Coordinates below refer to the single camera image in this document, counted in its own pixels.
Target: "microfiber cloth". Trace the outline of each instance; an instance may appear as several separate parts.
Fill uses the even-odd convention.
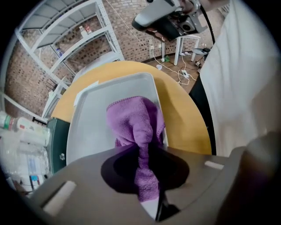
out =
[[[163,143],[161,133],[165,128],[161,110],[149,99],[141,96],[125,98],[107,108],[107,122],[117,136],[115,145],[136,143],[139,150],[135,184],[140,202],[159,196],[158,180],[148,167],[148,144]]]

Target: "wooden floor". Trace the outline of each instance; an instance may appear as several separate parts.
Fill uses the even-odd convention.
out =
[[[179,56],[179,59],[178,59],[178,63],[177,65],[174,65],[174,58],[175,56],[170,56],[170,62],[161,62],[160,59],[158,60],[161,64],[163,64],[164,66],[170,68],[171,70],[173,71],[176,71],[173,72],[167,68],[165,68],[164,66],[162,67],[162,71],[165,72],[166,74],[168,74],[170,77],[172,77],[176,82],[179,81],[179,76],[178,76],[178,71],[180,69],[184,69],[184,62],[186,63],[187,67],[186,67],[186,71],[187,73],[189,73],[190,75],[192,75],[192,77],[196,80],[197,77],[198,77],[198,72],[197,72],[197,66],[195,66],[195,60],[198,60],[200,58],[200,56],[196,56],[195,57],[195,60],[193,62],[191,62],[191,56],[183,56],[183,59],[184,59],[184,62],[181,58],[181,56]],[[156,67],[156,65],[158,65],[159,63],[156,62],[155,60],[152,61],[152,62],[148,62],[147,64],[151,65],[151,66],[154,66]],[[193,80],[191,77],[189,78],[189,82],[188,82],[188,79],[184,78],[183,76],[180,76],[180,79],[181,79],[181,82],[183,84],[179,84],[187,93],[190,92],[190,90],[192,89],[194,83],[195,83],[195,80]]]

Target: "person's hand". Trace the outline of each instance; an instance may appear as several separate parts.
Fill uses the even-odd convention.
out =
[[[182,7],[182,11],[185,13],[189,13],[193,10],[193,3],[190,0],[179,0],[180,5]],[[157,39],[160,39],[163,42],[166,42],[167,39],[161,34],[159,33],[156,29],[154,28],[148,28],[147,29],[147,33],[156,37]]]

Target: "person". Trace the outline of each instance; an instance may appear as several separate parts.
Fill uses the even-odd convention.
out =
[[[229,3],[199,1],[206,11]],[[181,4],[185,11],[193,6],[188,0]],[[229,156],[234,148],[280,130],[280,84],[280,52],[271,34],[244,2],[231,0],[220,35],[190,93],[208,130],[213,126],[217,155]]]

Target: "round table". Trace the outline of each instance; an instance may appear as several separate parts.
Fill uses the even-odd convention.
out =
[[[90,84],[112,80],[138,72],[153,75],[166,124],[169,147],[211,154],[204,120],[188,93],[170,76],[141,62],[119,61],[99,66],[71,84],[56,105],[52,117],[71,122],[73,103],[78,92]]]

